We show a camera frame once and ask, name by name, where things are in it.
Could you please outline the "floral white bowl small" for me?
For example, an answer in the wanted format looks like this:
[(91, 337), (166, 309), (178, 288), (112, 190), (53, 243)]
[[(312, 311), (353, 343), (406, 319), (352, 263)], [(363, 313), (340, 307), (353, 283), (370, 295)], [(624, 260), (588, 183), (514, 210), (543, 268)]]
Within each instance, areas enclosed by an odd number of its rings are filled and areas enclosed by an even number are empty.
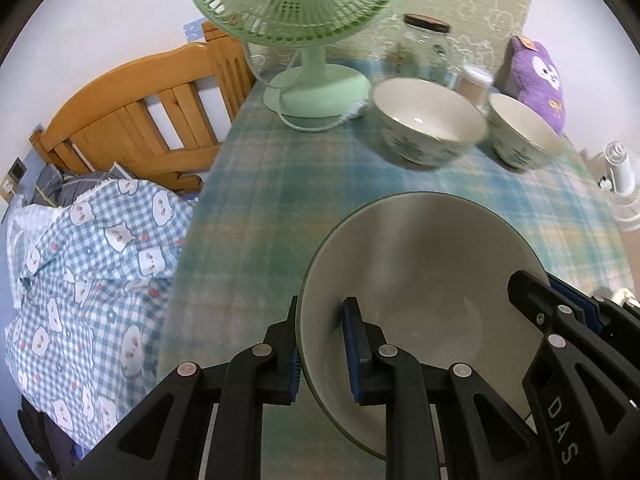
[(491, 93), (487, 119), (495, 152), (513, 168), (542, 169), (562, 154), (563, 144), (544, 118), (510, 96)]

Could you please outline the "wall power socket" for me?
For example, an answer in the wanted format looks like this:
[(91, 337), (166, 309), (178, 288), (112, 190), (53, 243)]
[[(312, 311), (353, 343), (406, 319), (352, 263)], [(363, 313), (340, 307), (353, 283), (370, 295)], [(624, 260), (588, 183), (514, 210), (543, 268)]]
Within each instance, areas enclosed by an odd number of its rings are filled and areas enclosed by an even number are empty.
[(7, 203), (9, 203), (15, 196), (15, 192), (20, 185), (21, 180), (25, 177), (26, 172), (27, 168), (24, 162), (17, 157), (6, 175), (1, 179), (0, 193), (1, 197)]

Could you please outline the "plaid blue green tablecloth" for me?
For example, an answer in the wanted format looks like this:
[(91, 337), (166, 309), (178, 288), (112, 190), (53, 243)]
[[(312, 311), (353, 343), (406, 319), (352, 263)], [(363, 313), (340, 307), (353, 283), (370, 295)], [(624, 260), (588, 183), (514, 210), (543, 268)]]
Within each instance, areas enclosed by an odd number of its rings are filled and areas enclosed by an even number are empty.
[(157, 369), (228, 362), (282, 321), (314, 253), (338, 222), (378, 198), (457, 195), (520, 232), (544, 268), (588, 295), (634, 286), (608, 202), (575, 151), (518, 171), (489, 144), (446, 166), (408, 162), (366, 110), (327, 132), (298, 132), (256, 86), (222, 144), (194, 209), (167, 308)]

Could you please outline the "small white fan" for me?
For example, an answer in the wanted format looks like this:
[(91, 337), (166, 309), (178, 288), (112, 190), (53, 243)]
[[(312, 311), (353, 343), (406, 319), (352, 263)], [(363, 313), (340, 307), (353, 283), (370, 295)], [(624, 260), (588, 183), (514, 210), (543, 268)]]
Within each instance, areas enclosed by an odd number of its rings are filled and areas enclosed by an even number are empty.
[(589, 169), (623, 232), (639, 229), (639, 156), (620, 141), (610, 142), (590, 160)]

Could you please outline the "green cartoon print wall cloth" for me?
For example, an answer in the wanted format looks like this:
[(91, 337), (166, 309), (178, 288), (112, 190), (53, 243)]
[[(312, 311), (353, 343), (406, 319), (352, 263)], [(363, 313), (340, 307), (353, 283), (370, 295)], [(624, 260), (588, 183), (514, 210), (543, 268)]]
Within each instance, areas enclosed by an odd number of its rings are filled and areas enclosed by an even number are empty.
[(510, 40), (520, 34), (532, 0), (393, 0), (362, 32), (326, 47), (330, 63), (371, 61), (396, 73), (397, 44), (404, 32), (402, 16), (419, 13), (451, 25), (448, 70), (464, 64), (498, 73)]

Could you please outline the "glass jar with black lid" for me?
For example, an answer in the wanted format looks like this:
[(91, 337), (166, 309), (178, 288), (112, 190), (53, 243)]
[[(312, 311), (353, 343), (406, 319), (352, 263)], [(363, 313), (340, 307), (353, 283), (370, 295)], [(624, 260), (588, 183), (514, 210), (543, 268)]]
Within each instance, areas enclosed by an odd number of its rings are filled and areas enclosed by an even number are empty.
[(404, 32), (397, 44), (396, 73), (447, 84), (451, 25), (419, 13), (402, 16)]

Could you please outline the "floral white bowl large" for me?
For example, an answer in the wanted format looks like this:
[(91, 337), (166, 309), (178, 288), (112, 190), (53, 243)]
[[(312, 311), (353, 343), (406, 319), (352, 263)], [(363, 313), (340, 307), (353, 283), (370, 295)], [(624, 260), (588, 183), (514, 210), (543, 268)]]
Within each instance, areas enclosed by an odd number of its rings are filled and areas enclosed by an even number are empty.
[(370, 100), (388, 147), (420, 166), (445, 166), (487, 136), (487, 122), (480, 110), (434, 82), (387, 79), (372, 88)]

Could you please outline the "green desk fan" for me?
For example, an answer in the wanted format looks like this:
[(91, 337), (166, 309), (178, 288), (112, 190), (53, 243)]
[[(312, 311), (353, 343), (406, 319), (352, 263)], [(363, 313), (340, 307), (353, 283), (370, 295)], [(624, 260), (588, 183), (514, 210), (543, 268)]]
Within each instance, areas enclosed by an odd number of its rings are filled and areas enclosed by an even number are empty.
[(193, 0), (244, 44), (293, 49), (299, 62), (266, 84), (265, 106), (284, 117), (345, 118), (370, 93), (354, 68), (326, 62), (326, 47), (369, 26), (392, 0)]

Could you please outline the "cotton swab plastic container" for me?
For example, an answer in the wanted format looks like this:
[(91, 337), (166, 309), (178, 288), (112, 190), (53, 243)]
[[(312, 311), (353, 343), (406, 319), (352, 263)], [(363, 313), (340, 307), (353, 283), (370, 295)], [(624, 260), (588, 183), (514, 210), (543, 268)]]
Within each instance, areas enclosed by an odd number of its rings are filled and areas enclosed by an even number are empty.
[(474, 106), (482, 107), (493, 83), (494, 76), (483, 66), (464, 64), (454, 84), (454, 91)]

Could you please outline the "blue checkered cartoon blanket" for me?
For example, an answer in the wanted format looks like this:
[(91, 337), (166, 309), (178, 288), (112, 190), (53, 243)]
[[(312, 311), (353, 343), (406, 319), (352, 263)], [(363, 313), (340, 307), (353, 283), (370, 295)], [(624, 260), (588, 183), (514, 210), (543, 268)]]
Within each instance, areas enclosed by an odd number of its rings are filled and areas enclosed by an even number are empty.
[(106, 180), (70, 206), (9, 218), (14, 315), (6, 365), (21, 394), (84, 448), (156, 385), (172, 279), (194, 205), (145, 180)]

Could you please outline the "purple plush rabbit toy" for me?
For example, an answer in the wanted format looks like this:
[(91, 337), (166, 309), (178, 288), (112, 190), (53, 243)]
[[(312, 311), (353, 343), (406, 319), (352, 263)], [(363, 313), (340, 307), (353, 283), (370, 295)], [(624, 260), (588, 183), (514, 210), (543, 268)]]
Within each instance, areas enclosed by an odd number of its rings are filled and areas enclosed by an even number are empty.
[(513, 49), (504, 93), (541, 118), (558, 136), (564, 132), (566, 108), (562, 82), (548, 50), (525, 36), (511, 39)]

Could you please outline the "dark grey clothes pile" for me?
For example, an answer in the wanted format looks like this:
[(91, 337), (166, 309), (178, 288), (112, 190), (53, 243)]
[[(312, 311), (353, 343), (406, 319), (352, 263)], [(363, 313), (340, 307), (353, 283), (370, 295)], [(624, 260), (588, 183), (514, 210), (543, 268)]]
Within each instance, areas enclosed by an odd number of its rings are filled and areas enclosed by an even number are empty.
[(35, 184), (30, 202), (49, 207), (70, 206), (76, 198), (105, 180), (135, 179), (136, 176), (114, 162), (110, 171), (93, 171), (88, 174), (75, 174), (70, 170), (58, 169), (47, 165), (41, 170)]

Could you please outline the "large grey ceramic bowl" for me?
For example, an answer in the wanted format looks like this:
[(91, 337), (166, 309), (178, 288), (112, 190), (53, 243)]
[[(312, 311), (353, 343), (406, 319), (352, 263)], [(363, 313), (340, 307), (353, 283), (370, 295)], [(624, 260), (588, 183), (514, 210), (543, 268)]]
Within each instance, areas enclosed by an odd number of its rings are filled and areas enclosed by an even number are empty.
[(526, 239), (487, 208), (435, 192), (376, 200), (323, 241), (303, 280), (297, 337), (309, 388), (334, 426), (383, 457), (385, 411), (363, 408), (350, 390), (341, 308), (421, 363), (476, 370), (519, 415), (530, 412), (522, 380), (540, 331), (510, 304), (510, 276), (546, 272)]

